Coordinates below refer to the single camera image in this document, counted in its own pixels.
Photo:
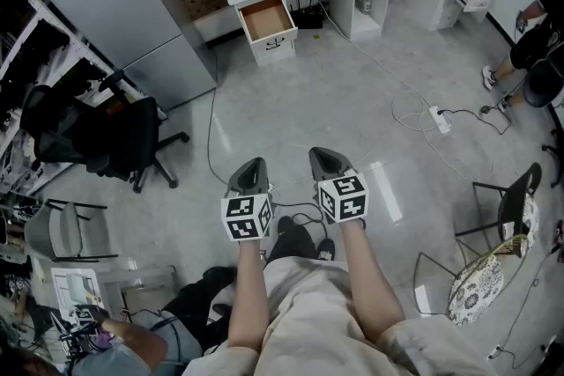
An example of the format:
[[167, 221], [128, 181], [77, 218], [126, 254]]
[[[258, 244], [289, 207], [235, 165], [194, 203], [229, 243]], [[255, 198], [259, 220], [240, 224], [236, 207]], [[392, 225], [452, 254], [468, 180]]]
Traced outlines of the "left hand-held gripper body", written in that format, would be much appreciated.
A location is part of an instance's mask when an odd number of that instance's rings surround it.
[[231, 241], [261, 240], [274, 217], [267, 165], [257, 157], [235, 171], [221, 199], [221, 220]]

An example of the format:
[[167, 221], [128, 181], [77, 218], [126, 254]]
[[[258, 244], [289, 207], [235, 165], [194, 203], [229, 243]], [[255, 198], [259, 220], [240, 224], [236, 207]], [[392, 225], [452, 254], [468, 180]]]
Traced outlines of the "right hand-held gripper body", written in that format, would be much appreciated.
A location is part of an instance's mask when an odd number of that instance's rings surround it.
[[367, 181], [343, 154], [323, 147], [308, 152], [318, 206], [330, 224], [367, 215]]

